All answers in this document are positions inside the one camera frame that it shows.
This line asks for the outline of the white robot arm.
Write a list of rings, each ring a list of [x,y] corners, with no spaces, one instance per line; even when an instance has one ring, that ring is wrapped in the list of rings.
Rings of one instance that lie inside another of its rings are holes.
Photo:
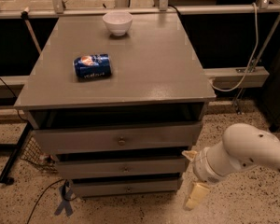
[[[210,186],[228,175],[264,166],[280,173],[280,140],[271,133],[244,123],[228,127],[219,143],[182,155],[192,164],[197,180],[190,185],[185,201],[188,210],[198,206]]]

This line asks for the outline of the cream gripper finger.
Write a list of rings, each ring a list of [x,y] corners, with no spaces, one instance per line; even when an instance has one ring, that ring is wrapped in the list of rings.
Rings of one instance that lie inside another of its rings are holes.
[[[188,159],[191,163],[194,163],[195,157],[197,156],[198,152],[195,150],[183,150],[182,155]]]
[[[192,182],[189,185],[189,193],[184,201],[186,210],[193,210],[209,194],[210,186],[203,182]]]

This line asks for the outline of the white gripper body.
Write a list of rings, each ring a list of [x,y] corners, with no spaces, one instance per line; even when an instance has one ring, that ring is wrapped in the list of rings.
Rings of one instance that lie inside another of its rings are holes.
[[[215,185],[239,170],[240,162],[228,154],[222,142],[203,148],[193,162],[194,174],[209,185]]]

